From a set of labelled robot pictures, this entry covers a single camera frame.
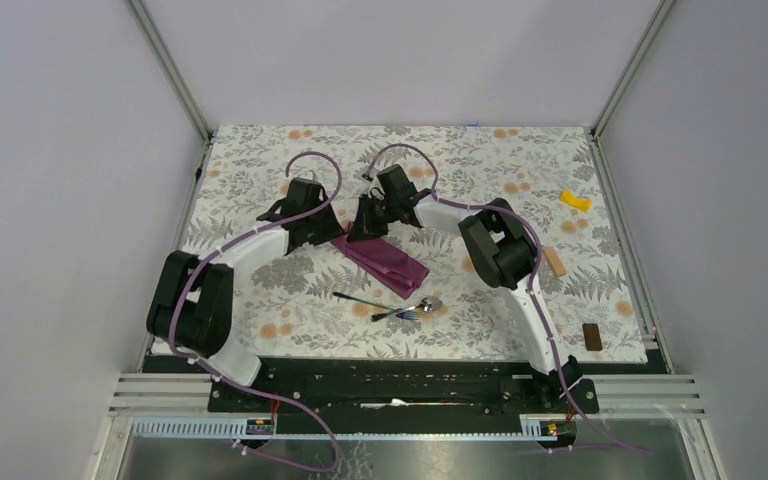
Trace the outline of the purple cloth napkin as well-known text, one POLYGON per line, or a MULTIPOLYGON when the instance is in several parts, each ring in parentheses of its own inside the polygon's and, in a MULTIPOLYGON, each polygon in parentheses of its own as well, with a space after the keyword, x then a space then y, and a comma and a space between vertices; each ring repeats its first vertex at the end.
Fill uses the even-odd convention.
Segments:
POLYGON ((344 234, 329 243, 402 299, 413 295, 430 273, 424 264, 382 238, 349 242, 344 234))

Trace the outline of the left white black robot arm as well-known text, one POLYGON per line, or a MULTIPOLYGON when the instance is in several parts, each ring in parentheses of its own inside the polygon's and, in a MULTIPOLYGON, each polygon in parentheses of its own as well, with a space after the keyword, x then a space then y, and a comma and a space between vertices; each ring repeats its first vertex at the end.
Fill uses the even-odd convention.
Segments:
POLYGON ((234 286, 255 270, 305 245, 343 235, 320 183, 294 178, 287 195, 256 218, 252 230, 209 253, 170 253, 147 315, 147 331, 216 377, 231 382, 232 398, 248 411, 269 401, 258 376, 261 361, 231 334, 234 286))

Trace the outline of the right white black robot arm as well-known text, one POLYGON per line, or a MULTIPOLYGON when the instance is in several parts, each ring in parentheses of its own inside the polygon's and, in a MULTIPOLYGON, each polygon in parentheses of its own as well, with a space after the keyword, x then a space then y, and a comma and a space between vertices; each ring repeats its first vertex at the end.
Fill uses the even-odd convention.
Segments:
POLYGON ((575 357, 558 343, 558 332, 539 281, 544 249, 536 231, 510 204, 496 198, 487 204, 446 199, 426 188, 417 189, 402 167, 377 175, 378 185, 358 199, 350 241, 384 236, 393 223, 458 233, 479 278, 499 289, 512 321, 525 335, 527 363, 536 372, 535 402, 557 412, 573 398, 581 378, 575 357))

